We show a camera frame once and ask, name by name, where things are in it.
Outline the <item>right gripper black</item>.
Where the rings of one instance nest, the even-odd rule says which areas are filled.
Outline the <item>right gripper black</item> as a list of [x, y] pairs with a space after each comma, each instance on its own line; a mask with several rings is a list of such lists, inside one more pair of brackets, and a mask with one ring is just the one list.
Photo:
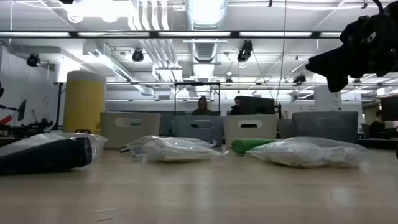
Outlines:
[[372, 16], [361, 16], [340, 34], [342, 46], [309, 58], [305, 68], [327, 77], [330, 92], [348, 84], [348, 75], [382, 77], [398, 72], [398, 2]]

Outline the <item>clear bag of white cotton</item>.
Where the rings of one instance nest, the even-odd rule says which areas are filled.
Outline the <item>clear bag of white cotton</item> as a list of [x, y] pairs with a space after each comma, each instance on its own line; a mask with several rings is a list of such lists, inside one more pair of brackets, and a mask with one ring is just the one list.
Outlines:
[[289, 167], [358, 167], [368, 155], [358, 144], [316, 137], [292, 137], [245, 152], [259, 160]]

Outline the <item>small green bottle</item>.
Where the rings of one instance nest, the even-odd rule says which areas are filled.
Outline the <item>small green bottle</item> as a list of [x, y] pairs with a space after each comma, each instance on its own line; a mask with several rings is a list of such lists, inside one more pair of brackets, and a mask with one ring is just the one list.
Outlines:
[[235, 139], [231, 143], [231, 149], [235, 154], [244, 155], [246, 151], [257, 146], [274, 142], [275, 139]]

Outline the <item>clear bag of cotton swabs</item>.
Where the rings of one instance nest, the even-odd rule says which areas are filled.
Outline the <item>clear bag of cotton swabs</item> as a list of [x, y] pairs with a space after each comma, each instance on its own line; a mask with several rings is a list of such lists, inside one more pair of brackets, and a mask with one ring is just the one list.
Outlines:
[[143, 162], [196, 162], [219, 159], [229, 151], [196, 138], [144, 136], [122, 146], [120, 153], [131, 152]]

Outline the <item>black packet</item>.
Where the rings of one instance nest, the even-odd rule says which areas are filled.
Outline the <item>black packet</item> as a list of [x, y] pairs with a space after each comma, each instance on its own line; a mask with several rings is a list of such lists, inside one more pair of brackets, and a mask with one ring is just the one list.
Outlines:
[[0, 156], [0, 175], [58, 172], [91, 164], [87, 137], [61, 139]]

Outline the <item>dark grey plastic bin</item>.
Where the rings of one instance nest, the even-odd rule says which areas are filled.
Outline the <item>dark grey plastic bin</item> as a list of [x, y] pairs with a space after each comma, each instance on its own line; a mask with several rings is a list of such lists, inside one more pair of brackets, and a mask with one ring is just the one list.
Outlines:
[[355, 143], [358, 115], [357, 111], [297, 112], [292, 115], [292, 125], [296, 136]]

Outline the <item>black computer monitor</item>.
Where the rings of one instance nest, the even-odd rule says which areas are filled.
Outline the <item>black computer monitor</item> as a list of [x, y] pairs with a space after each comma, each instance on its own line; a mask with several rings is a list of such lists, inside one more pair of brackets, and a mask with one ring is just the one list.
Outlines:
[[384, 121], [398, 121], [398, 96], [381, 98], [381, 106]]
[[240, 114], [275, 114], [275, 101], [272, 98], [259, 98], [253, 96], [240, 96]]

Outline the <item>white plastic bin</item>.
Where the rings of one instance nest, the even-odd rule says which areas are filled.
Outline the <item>white plastic bin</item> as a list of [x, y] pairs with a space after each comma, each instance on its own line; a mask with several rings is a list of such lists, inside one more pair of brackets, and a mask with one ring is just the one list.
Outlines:
[[276, 139], [276, 114], [229, 115], [224, 117], [225, 144], [235, 139]]

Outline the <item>smoky translucent plastic bin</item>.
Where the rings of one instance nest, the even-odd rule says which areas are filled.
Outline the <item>smoky translucent plastic bin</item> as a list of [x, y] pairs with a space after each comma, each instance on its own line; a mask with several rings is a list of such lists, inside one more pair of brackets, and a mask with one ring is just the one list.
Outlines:
[[178, 115], [174, 118], [174, 128], [177, 137], [203, 140], [215, 147], [223, 144], [224, 121], [221, 116]]

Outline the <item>black bar with light strips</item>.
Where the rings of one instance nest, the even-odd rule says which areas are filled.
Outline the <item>black bar with light strips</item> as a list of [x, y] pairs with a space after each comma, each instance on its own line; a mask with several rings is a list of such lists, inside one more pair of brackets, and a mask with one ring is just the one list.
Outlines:
[[0, 38], [17, 39], [337, 39], [340, 32], [311, 31], [0, 31]]

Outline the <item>light grey plastic bin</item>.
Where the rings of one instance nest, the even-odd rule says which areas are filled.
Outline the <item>light grey plastic bin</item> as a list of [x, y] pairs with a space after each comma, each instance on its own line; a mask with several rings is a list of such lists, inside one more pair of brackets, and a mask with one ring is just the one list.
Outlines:
[[160, 113], [104, 112], [100, 115], [101, 134], [106, 149], [119, 149], [144, 136], [158, 136]]

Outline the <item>black monitor on stand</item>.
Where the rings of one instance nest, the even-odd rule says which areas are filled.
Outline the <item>black monitor on stand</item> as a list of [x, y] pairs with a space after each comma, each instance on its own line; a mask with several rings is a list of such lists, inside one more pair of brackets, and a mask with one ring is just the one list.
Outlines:
[[17, 108], [0, 104], [0, 110], [10, 110], [12, 111], [11, 118], [16, 119], [16, 121], [22, 121], [25, 116], [26, 105], [27, 100], [24, 99]]

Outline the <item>black aluminium table frame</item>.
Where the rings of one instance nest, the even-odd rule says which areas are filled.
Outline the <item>black aluminium table frame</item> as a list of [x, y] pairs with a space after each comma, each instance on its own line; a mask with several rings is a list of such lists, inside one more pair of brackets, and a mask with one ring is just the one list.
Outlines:
[[357, 144], [371, 149], [388, 149], [395, 150], [398, 149], [398, 140], [394, 139], [357, 139]]

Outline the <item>thin black metal frame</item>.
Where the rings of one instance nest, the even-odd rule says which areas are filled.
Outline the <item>thin black metal frame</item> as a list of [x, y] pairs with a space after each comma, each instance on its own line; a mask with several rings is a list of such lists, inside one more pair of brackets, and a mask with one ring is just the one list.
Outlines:
[[174, 114], [176, 114], [177, 110], [177, 87], [183, 86], [217, 86], [218, 89], [215, 91], [218, 95], [218, 116], [221, 116], [221, 84], [220, 82], [174, 82]]

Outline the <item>silver ventilation duct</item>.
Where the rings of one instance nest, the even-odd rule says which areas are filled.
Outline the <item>silver ventilation duct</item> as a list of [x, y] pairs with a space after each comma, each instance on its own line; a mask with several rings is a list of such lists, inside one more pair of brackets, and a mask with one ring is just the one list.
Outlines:
[[[228, 0], [185, 0], [189, 30], [222, 30], [228, 11]], [[211, 63], [216, 58], [218, 44], [192, 44], [193, 58], [199, 63]]]

